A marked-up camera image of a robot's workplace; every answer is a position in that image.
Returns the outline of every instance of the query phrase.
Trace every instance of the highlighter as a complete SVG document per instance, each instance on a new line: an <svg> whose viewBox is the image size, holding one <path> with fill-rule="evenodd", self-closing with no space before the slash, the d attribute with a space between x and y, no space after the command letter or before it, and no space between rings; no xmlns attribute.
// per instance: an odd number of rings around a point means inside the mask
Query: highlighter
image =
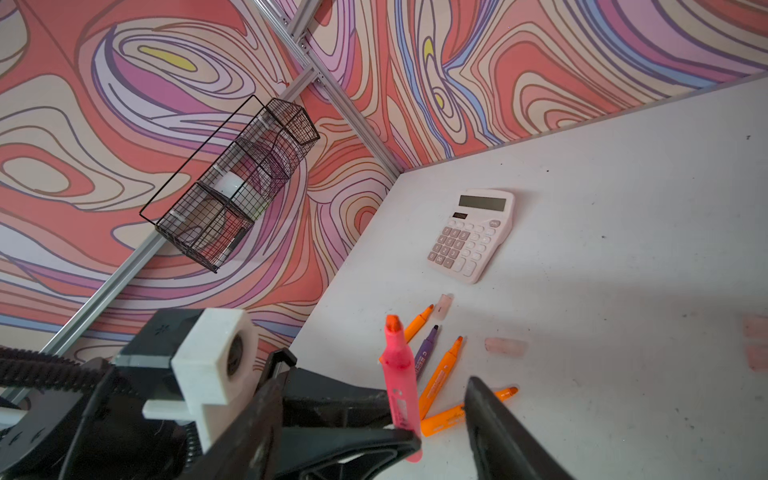
<svg viewBox="0 0 768 480"><path fill-rule="evenodd" d="M504 402L506 399L510 398L517 392L518 389L513 386L509 389L503 389L494 392L494 395L496 395L497 399ZM464 404L462 403L461 405L455 406L450 410L445 410L442 413L438 413L437 415L423 419L422 435L429 437L436 434L437 432L441 432L442 430L450 429L454 425L458 425L459 423L464 422L466 417L467 414L464 411Z"/></svg>
<svg viewBox="0 0 768 480"><path fill-rule="evenodd" d="M406 328L406 343L410 342L413 336L419 332L419 330L422 329L425 323L427 323L427 319L429 318L429 314L432 313L432 311L435 309L434 305L430 305L427 307L427 310L424 310L421 312L413 321L408 325L408 328Z"/></svg>
<svg viewBox="0 0 768 480"><path fill-rule="evenodd" d="M419 377L424 371L424 365L426 365L429 356L432 355L432 351L435 349L435 338L437 338L437 325L429 332L427 338L424 339L422 345L419 347L419 353L416 353L416 357L413 361L416 363L416 382L419 381Z"/></svg>
<svg viewBox="0 0 768 480"><path fill-rule="evenodd" d="M410 430L416 437L421 437L413 351L406 342L405 332L397 315L387 315L384 334L386 348L381 360L392 423L397 429ZM406 458L412 463L421 459L421 450Z"/></svg>
<svg viewBox="0 0 768 480"><path fill-rule="evenodd" d="M440 393L440 389L445 385L445 381L451 375L451 370L456 364L456 356L458 350L462 348L463 337L459 337L448 352L440 360L440 365L437 365L437 370L432 374L432 378L427 383L427 388L422 392L422 396L419 397L419 418L424 419L429 412L429 407L432 406L432 402L435 401L437 394Z"/></svg>

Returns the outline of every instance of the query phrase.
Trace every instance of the calculator display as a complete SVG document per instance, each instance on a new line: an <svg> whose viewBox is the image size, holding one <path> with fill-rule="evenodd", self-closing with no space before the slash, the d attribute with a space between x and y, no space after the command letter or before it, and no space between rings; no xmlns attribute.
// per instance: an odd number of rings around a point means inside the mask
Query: calculator display
<svg viewBox="0 0 768 480"><path fill-rule="evenodd" d="M469 195L461 195L458 198L458 204L461 207L482 208L483 210L496 210L497 212L503 212L504 206L507 204L507 200L504 198L471 197Z"/></svg>

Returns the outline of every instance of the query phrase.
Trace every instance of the pink calculator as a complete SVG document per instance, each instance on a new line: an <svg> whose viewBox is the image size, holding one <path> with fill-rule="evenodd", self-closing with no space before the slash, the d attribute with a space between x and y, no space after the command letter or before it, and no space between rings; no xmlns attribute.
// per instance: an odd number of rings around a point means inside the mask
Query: pink calculator
<svg viewBox="0 0 768 480"><path fill-rule="evenodd" d="M432 268L464 283L480 280L496 248L512 230L515 195L472 188L458 196L427 261Z"/></svg>

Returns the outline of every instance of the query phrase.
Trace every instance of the colorful wall panel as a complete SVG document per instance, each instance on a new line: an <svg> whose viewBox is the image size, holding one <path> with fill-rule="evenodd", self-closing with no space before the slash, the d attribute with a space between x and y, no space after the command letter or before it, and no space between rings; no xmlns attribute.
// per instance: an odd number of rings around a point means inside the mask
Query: colorful wall panel
<svg viewBox="0 0 768 480"><path fill-rule="evenodd" d="M315 19L310 46L405 168L768 68L765 0L326 0Z"/></svg>
<svg viewBox="0 0 768 480"><path fill-rule="evenodd" d="M148 235L138 211L170 173L251 94L277 95L296 73L247 0L0 0L3 331L57 331ZM244 308L262 360L290 344L391 187L314 87L298 102L321 140L231 260L211 273L164 247L75 356L111 355L175 306Z"/></svg>

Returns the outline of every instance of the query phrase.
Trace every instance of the white tabletop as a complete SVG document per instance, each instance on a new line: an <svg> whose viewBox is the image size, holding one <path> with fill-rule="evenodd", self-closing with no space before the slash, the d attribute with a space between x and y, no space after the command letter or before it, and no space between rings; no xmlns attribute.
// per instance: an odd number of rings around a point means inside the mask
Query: white tabletop
<svg viewBox="0 0 768 480"><path fill-rule="evenodd" d="M384 388L385 315L409 322L453 293L419 388L466 342L432 414L476 375L520 387L505 404L576 479L765 479L768 373L747 366L741 318L768 314L767 92L752 81L403 174L293 343L299 365ZM426 267L469 187L517 197L475 285ZM492 355L488 336L530 347ZM379 477L476 478L465 427L423 449Z"/></svg>

